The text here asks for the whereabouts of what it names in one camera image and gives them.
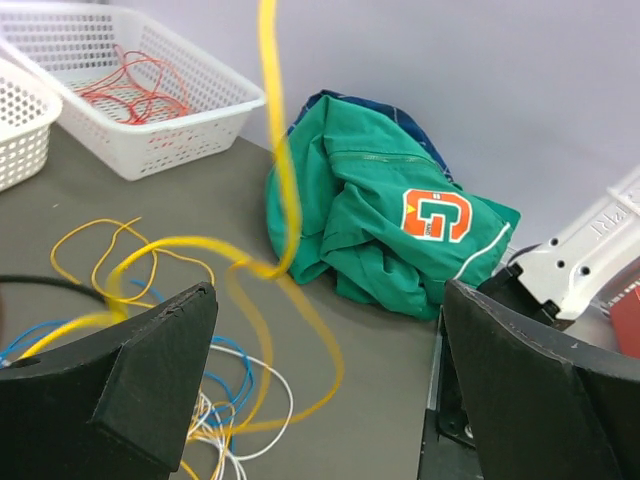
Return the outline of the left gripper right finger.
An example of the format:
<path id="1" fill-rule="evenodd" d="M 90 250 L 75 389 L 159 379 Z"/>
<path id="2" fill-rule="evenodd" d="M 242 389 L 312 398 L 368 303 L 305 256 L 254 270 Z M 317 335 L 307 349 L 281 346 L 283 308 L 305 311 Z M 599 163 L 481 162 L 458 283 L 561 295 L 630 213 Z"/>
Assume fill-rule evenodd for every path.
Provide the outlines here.
<path id="1" fill-rule="evenodd" d="M 487 479 L 636 479 L 639 362 L 459 281 L 444 322 Z"/>

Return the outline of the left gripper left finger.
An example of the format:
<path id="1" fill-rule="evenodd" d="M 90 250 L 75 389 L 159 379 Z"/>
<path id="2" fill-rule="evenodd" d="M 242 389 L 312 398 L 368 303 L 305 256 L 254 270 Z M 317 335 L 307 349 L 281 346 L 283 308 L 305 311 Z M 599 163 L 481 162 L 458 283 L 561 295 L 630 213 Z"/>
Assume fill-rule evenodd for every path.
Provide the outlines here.
<path id="1" fill-rule="evenodd" d="M 4 479 L 166 479 L 179 468 L 218 303 L 201 282 L 1 371 Z"/>

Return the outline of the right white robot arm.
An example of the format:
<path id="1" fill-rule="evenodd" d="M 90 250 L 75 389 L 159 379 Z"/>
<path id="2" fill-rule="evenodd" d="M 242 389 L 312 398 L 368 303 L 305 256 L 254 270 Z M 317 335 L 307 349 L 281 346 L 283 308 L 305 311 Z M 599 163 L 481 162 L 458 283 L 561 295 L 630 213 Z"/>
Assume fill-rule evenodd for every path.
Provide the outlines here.
<path id="1" fill-rule="evenodd" d="M 634 168 L 577 220 L 517 255 L 478 291 L 563 331 L 638 257 L 639 169 Z"/>

